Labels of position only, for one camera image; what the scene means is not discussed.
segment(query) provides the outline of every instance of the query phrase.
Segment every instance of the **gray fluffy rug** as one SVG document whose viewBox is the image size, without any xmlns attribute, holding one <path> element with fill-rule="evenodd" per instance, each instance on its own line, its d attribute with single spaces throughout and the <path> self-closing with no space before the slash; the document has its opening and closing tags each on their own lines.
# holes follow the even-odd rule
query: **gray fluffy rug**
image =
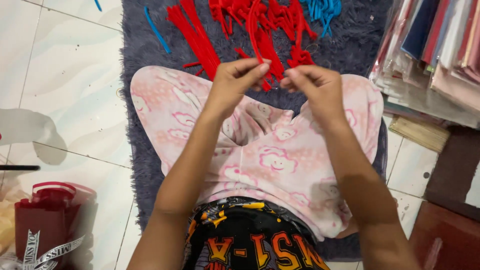
<svg viewBox="0 0 480 270">
<path fill-rule="evenodd" d="M 168 68 L 185 70 L 183 64 L 195 62 L 197 58 L 190 49 L 180 31 L 169 21 L 166 7 L 178 3 L 178 0 L 122 0 L 123 2 L 123 74 L 124 87 L 121 90 L 126 101 L 129 126 L 127 135 L 132 145 L 132 168 L 133 188 L 136 192 L 136 200 L 139 207 L 139 223 L 142 231 L 145 229 L 153 209 L 156 193 L 163 181 L 160 170 L 160 159 L 155 153 L 148 137 L 138 119 L 130 95 L 130 81 L 133 74 L 140 68 L 148 65 L 165 66 Z M 279 0 L 281 4 L 288 0 Z M 237 54 L 233 48 L 241 47 L 253 55 L 248 34 L 237 24 L 233 27 L 233 36 L 226 40 L 220 27 L 220 23 L 212 20 L 208 1 L 196 0 L 197 14 L 222 62 L 233 61 Z M 384 32 L 388 9 L 392 0 L 342 0 L 342 12 L 330 23 L 333 37 L 317 38 L 310 41 L 307 35 L 303 35 L 303 48 L 308 44 L 317 44 L 317 50 L 312 53 L 313 61 L 323 67 L 337 70 L 342 74 L 358 74 L 366 76 L 375 59 L 380 41 Z M 144 14 L 144 6 L 149 8 L 150 16 L 159 29 L 163 38 L 172 49 L 167 54 L 157 37 L 151 30 Z M 310 23 L 313 31 L 321 33 L 322 27 L 319 22 Z M 290 42 L 282 30 L 273 32 L 274 46 L 280 60 L 287 63 L 290 57 Z M 313 52 L 316 45 L 310 46 L 308 51 Z M 186 70 L 192 74 L 199 67 Z M 301 105 L 306 98 L 301 93 L 289 94 L 273 85 L 269 92 L 248 92 L 247 95 L 281 109 L 294 110 L 295 114 L 300 111 Z M 383 163 L 383 156 L 377 157 Z M 318 249 L 320 255 L 328 260 L 355 261 L 360 259 L 360 249 L 356 234 L 344 240 L 330 239 L 321 243 Z"/>
</svg>

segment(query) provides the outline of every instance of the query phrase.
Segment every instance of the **pink pajama pants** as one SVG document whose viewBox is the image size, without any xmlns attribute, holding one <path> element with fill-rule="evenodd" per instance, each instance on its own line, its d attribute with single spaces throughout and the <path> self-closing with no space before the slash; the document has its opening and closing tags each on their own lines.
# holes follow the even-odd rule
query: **pink pajama pants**
<svg viewBox="0 0 480 270">
<path fill-rule="evenodd" d="M 342 75 L 345 114 L 373 162 L 383 112 L 379 89 L 364 77 Z M 212 82 L 158 66 L 138 70 L 132 100 L 167 175 L 202 112 Z M 223 122 L 198 203 L 229 196 L 271 201 L 302 219 L 319 241 L 348 226 L 321 128 L 306 102 L 300 114 L 244 96 Z"/>
</svg>

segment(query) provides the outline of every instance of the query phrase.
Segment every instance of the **white tile floor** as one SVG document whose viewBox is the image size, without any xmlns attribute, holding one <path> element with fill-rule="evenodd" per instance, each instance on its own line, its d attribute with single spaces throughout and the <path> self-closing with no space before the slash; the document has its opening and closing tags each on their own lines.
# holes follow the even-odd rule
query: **white tile floor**
<svg viewBox="0 0 480 270">
<path fill-rule="evenodd" d="M 2 191 L 64 181 L 96 194 L 88 209 L 93 259 L 80 269 L 124 270 L 140 238 L 130 188 L 131 149 L 121 87 L 121 0 L 0 1 L 0 109 L 23 109 L 44 121 L 37 143 L 0 146 L 0 164 L 40 165 L 31 173 L 0 172 Z M 387 124 L 391 118 L 386 116 Z M 437 154 L 388 132 L 387 180 L 409 236 Z M 328 263 L 360 270 L 360 263 Z"/>
</svg>

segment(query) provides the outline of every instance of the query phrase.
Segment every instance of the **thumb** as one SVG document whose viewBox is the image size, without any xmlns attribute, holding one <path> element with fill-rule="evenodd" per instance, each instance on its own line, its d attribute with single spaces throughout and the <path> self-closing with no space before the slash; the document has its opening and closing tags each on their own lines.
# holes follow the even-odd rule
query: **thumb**
<svg viewBox="0 0 480 270">
<path fill-rule="evenodd" d="M 309 94 L 312 94 L 314 91 L 317 90 L 317 87 L 313 84 L 310 78 L 300 73 L 295 68 L 286 70 L 285 73 L 292 81 L 292 84 L 298 90 L 302 91 L 305 95 L 307 95 L 307 97 Z"/>
<path fill-rule="evenodd" d="M 239 79 L 240 84 L 245 88 L 251 87 L 260 81 L 269 69 L 270 65 L 268 63 L 263 63 L 256 66 Z"/>
</svg>

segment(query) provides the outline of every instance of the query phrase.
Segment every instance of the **black t-shirt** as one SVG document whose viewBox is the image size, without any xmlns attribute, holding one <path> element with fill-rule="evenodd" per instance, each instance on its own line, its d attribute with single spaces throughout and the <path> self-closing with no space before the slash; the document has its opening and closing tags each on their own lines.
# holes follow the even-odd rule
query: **black t-shirt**
<svg viewBox="0 0 480 270">
<path fill-rule="evenodd" d="M 263 202 L 217 205 L 192 219 L 183 269 L 328 270 L 310 242 Z"/>
</svg>

